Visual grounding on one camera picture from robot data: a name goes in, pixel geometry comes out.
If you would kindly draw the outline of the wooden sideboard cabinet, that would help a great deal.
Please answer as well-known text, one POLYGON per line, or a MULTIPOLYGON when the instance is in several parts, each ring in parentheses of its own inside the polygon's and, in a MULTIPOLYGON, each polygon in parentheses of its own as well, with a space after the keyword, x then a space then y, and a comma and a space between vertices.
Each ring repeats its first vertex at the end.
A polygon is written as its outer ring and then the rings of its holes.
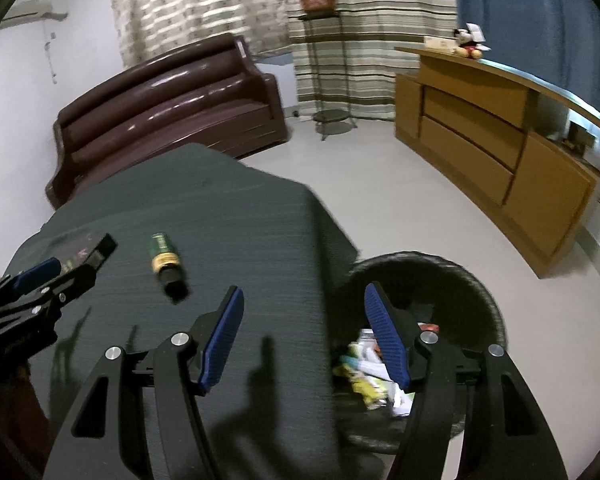
POLYGON ((600 170, 570 151, 569 113, 600 128, 573 93, 509 66, 415 48, 396 75, 396 137, 435 166, 515 246, 539 278, 570 252, 600 195, 600 170))

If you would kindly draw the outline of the beige box on cabinet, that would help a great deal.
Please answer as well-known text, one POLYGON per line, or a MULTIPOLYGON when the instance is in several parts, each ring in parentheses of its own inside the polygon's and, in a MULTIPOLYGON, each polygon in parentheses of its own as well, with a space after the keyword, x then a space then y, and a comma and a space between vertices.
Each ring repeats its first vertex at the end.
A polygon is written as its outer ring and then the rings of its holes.
POLYGON ((449 39, 438 36, 425 36, 422 45, 425 49, 447 55, 453 55, 457 48, 457 43, 453 38, 449 39))

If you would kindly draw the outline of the dark brown book box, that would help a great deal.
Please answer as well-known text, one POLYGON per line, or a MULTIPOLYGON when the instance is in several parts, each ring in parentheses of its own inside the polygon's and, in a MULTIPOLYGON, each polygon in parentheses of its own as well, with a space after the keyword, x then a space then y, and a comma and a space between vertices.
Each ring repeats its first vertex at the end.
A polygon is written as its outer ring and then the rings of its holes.
POLYGON ((118 243, 109 233, 76 231, 54 240, 46 249, 44 259, 57 259, 62 274, 66 274, 84 263, 98 270, 117 247, 118 243))

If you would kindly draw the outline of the beige patterned curtain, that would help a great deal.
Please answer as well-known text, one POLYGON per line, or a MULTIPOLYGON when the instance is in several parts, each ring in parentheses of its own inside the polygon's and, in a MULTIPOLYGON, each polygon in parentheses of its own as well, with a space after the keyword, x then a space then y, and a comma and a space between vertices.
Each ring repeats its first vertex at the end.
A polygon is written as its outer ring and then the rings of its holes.
POLYGON ((123 66, 222 34, 257 56, 290 46, 285 0, 111 0, 123 66))

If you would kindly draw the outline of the dark grey tablecloth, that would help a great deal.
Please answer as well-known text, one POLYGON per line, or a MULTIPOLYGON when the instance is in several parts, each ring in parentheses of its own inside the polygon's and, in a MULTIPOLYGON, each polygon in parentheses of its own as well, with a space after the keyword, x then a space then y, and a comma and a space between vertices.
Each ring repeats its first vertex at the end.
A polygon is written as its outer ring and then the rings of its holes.
POLYGON ((222 477, 381 475, 379 458, 338 436, 332 408, 327 296, 356 251, 306 186, 187 145, 70 200, 20 245, 9 269, 33 266, 76 231, 109 233, 118 247, 95 286, 62 312, 56 344, 32 360, 53 430, 107 348, 156 348, 238 286, 242 324, 219 385, 198 402, 222 477), (186 274, 188 295, 177 304, 151 270, 150 238, 159 232, 186 274))

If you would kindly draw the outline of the yellow wrapper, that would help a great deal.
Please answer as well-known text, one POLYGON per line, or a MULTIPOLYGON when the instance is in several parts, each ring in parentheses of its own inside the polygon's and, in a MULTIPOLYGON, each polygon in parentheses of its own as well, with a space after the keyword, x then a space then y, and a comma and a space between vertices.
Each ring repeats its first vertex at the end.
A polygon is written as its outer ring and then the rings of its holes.
POLYGON ((362 399, 368 410, 377 410, 387 405, 388 389, 381 379, 355 370, 349 364, 334 367, 332 376, 343 379, 349 385, 351 392, 362 399))

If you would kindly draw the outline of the dark brown leather sofa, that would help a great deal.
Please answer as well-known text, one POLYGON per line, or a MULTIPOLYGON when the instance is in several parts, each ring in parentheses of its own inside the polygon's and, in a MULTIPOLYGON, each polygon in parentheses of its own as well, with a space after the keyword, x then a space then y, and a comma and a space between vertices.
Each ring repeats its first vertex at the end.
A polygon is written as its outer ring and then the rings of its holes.
POLYGON ((45 193, 59 208, 88 188, 187 144, 234 158, 289 138, 274 75, 242 36, 175 48, 102 82, 59 111, 57 167, 45 193))

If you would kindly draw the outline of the beige striped curtain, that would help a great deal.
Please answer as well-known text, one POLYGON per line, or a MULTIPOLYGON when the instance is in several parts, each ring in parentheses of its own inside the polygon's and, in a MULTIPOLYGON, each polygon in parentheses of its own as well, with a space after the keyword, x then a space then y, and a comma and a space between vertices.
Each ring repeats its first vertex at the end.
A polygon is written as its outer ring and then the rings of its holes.
MULTIPOLYGON (((411 48, 425 36, 448 36, 456 25, 456 0, 336 0, 349 60, 353 117, 394 117, 396 74, 416 70, 411 48)), ((308 49, 299 3, 287 4, 298 104, 302 116, 315 112, 308 49)))

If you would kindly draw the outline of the small items in cabinet shelf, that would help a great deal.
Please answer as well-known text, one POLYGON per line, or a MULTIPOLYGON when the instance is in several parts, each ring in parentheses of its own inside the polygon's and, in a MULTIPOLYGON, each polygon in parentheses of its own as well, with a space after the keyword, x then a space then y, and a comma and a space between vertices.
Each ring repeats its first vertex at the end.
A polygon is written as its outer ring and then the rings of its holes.
POLYGON ((558 142, 587 164, 600 170, 600 128, 570 120, 558 142))

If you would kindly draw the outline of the black metal plant stand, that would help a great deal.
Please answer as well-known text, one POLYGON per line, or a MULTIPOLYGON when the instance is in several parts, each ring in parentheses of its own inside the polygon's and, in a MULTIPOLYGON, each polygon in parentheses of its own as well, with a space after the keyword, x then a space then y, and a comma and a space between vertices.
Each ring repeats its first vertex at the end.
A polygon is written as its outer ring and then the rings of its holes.
POLYGON ((348 124, 350 129, 356 128, 342 16, 337 10, 306 11, 299 21, 311 69, 312 120, 321 140, 326 141, 336 127, 348 124))

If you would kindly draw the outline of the Mickey Mouse plush toy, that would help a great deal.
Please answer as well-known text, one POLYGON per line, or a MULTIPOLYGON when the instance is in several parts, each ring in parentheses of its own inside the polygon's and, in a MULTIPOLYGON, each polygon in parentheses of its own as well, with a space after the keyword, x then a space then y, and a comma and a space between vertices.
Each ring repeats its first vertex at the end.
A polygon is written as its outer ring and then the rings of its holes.
POLYGON ((481 27, 477 24, 466 23, 465 27, 454 29, 453 37, 456 43, 454 53, 462 58, 478 60, 491 50, 486 45, 486 37, 481 27))

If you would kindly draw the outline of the white paper packet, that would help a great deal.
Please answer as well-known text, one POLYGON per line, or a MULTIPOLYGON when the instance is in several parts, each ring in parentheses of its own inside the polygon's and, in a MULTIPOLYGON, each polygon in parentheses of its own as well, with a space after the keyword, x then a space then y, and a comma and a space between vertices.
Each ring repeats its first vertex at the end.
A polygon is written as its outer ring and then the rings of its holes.
POLYGON ((414 400, 414 393, 406 393, 395 382, 388 387, 388 404, 393 417, 403 418, 411 414, 414 400))

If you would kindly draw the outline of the green yellow cylinder can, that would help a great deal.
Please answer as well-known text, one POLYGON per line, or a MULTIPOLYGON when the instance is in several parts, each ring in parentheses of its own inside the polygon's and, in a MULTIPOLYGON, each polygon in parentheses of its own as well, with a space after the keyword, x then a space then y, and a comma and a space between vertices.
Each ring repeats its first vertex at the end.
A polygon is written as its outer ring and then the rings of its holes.
POLYGON ((183 301, 188 295, 186 274, 170 237, 163 232, 152 234, 150 252, 151 270, 164 294, 174 304, 183 301))

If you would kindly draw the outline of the black wicker trash bin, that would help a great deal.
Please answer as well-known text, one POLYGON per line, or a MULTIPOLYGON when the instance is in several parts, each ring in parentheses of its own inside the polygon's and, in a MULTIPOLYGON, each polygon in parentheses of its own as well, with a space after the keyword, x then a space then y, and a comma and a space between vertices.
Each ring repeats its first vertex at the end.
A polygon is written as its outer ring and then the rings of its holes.
MULTIPOLYGON (((341 286, 327 296, 330 362, 340 363, 360 330, 370 326, 364 289, 381 284, 391 303, 410 311, 418 322, 436 324, 452 344, 482 351, 489 344, 508 346, 503 315, 474 274, 445 258, 422 252, 394 254, 355 263, 341 286)), ((342 378, 332 380, 338 436, 358 452, 396 454, 406 419, 390 410, 364 406, 362 396, 342 378)))

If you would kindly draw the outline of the light blue white tube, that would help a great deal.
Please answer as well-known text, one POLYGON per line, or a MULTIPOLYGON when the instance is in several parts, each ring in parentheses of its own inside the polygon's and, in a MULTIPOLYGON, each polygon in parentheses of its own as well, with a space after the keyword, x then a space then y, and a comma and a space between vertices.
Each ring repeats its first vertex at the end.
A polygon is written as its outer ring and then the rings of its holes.
POLYGON ((348 367, 352 368, 352 370, 362 370, 364 373, 369 372, 376 366, 375 362, 360 360, 354 358, 353 356, 340 356, 340 362, 343 365, 347 365, 348 367))

